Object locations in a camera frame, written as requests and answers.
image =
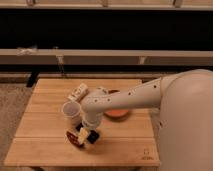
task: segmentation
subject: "floor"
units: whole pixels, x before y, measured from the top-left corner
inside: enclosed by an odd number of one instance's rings
[[[0,83],[0,171],[32,171],[28,167],[4,167],[3,161],[12,142],[33,88],[26,83]],[[74,171],[76,168],[43,168],[45,171]],[[156,171],[157,168],[78,168],[78,171]]]

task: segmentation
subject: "paper cup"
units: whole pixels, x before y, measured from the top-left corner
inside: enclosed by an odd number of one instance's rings
[[[75,131],[76,126],[81,123],[81,106],[75,101],[69,101],[62,106],[62,113],[66,117],[67,131]]]

